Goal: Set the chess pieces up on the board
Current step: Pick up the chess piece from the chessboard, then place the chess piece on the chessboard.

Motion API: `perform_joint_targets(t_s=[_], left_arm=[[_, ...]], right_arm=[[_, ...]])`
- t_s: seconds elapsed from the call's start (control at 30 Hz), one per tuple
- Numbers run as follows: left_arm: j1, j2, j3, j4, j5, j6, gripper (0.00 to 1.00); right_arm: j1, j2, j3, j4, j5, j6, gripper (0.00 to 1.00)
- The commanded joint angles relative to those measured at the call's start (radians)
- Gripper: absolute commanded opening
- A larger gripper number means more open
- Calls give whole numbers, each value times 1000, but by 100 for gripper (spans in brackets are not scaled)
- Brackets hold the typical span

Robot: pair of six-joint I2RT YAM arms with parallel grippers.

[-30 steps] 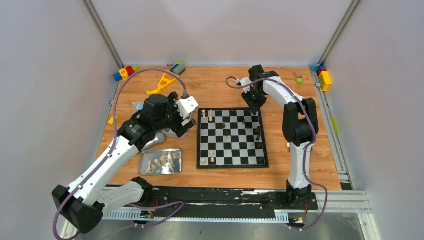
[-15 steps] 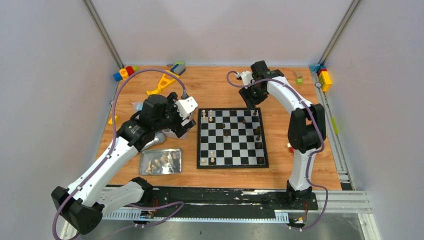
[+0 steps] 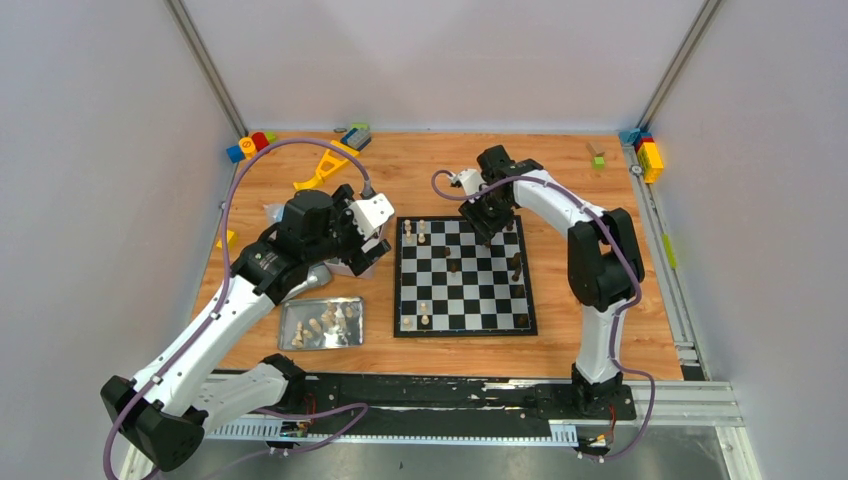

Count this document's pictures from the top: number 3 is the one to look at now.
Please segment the black silver chess board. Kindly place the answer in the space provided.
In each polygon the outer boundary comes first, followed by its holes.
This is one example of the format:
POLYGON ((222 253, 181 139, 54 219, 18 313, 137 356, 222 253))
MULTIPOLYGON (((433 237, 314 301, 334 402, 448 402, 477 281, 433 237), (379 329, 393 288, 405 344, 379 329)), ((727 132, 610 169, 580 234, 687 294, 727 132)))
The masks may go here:
POLYGON ((397 219, 394 336, 535 336, 522 220, 489 241, 461 216, 397 219))

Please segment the tin lid with light pieces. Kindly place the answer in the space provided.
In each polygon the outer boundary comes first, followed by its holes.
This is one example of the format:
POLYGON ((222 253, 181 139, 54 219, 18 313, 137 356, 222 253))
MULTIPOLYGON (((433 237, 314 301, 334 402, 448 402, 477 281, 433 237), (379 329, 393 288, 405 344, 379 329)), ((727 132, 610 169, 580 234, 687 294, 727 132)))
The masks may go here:
POLYGON ((322 351, 361 346, 365 340, 364 313, 362 297, 284 302, 277 346, 283 351, 322 351))

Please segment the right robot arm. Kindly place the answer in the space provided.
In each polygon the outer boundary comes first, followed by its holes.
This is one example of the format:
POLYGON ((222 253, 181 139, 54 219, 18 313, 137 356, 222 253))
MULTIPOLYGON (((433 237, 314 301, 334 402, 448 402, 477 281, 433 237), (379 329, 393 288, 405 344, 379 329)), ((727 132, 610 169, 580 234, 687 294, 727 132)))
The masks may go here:
POLYGON ((631 215, 581 199, 538 162, 516 162, 501 145, 484 150, 477 168, 450 177, 465 198, 459 208, 486 241, 523 208, 561 234, 567 281, 582 306, 581 345, 572 365, 571 403, 584 417, 608 411, 623 386, 619 330, 641 298, 644 264, 631 215))

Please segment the tin box with dark pieces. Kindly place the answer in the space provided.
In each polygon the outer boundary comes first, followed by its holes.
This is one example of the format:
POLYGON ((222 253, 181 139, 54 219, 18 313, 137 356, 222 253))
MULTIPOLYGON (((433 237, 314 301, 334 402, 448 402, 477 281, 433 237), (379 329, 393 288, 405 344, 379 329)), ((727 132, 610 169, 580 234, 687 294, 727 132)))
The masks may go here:
MULTIPOLYGON (((349 258, 348 260, 343 260, 343 259, 337 258, 337 259, 341 260, 344 264, 346 264, 352 270, 354 277, 359 277, 359 274, 361 274, 363 271, 365 271, 370 265, 377 264, 377 262, 391 250, 391 246, 388 244, 388 241, 386 239, 382 240, 377 246, 375 246, 371 250, 367 251, 366 253, 363 253, 360 250, 362 245, 353 254, 353 256, 351 258, 349 258)), ((333 258, 324 261, 324 264, 328 267, 328 269, 330 271, 331 271, 331 260, 332 259, 333 258)), ((372 277, 359 277, 359 278, 371 279, 372 277)))

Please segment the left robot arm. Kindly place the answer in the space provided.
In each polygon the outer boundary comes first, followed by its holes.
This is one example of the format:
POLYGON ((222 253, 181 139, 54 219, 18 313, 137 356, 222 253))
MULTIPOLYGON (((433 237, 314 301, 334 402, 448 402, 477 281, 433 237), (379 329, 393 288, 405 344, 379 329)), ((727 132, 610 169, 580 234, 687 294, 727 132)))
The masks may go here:
POLYGON ((260 319, 308 287, 310 270, 337 258, 360 275, 390 250, 367 242, 394 215, 387 196, 356 200, 349 185, 333 194, 307 189, 283 207, 280 221, 245 246, 218 292, 155 360, 132 378, 110 378, 100 395, 118 433, 154 465, 170 472, 204 437, 241 416, 276 406, 298 411, 306 400, 305 373, 281 354, 215 386, 209 374, 260 319))

